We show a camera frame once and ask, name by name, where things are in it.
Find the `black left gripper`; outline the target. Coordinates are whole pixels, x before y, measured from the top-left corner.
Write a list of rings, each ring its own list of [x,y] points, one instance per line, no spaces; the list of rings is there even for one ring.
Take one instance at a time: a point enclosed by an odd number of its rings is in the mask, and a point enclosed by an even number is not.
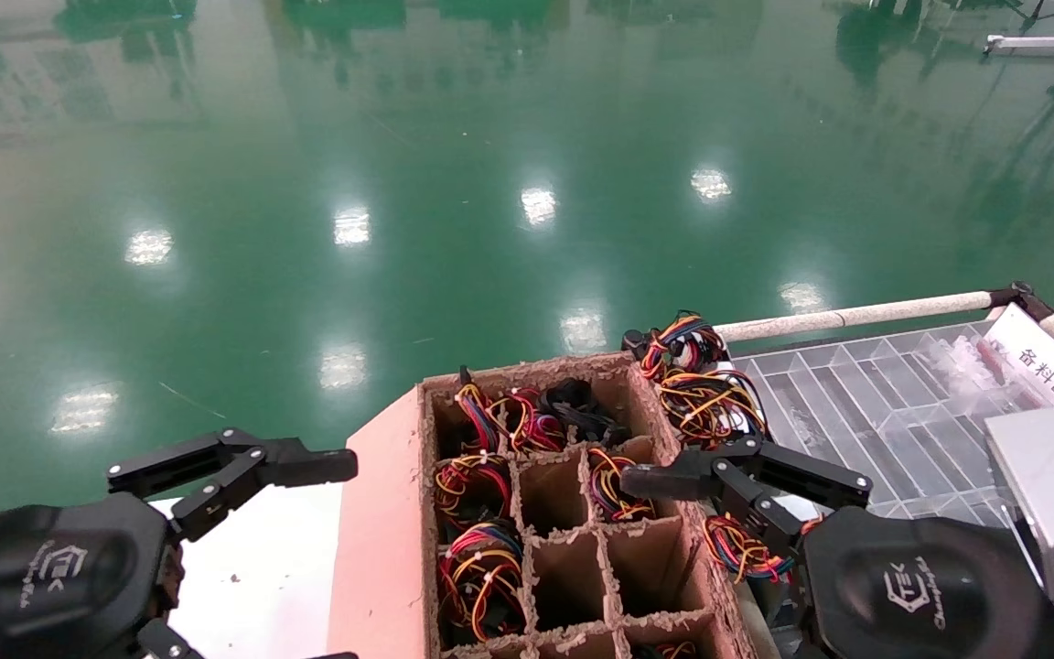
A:
[[[186,576],[179,542],[266,488],[357,474],[350,449],[225,428],[114,464],[103,500],[0,512],[0,658],[204,658],[164,619]],[[170,522],[142,501],[193,482]]]

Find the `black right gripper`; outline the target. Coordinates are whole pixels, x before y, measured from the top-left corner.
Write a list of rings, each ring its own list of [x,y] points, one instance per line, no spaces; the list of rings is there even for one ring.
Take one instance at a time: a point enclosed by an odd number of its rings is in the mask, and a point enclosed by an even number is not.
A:
[[[772,554],[799,554],[800,658],[1054,658],[1054,605],[1013,534],[879,517],[861,509],[873,487],[763,437],[620,476],[637,498],[713,500]],[[838,512],[806,534],[770,489]]]

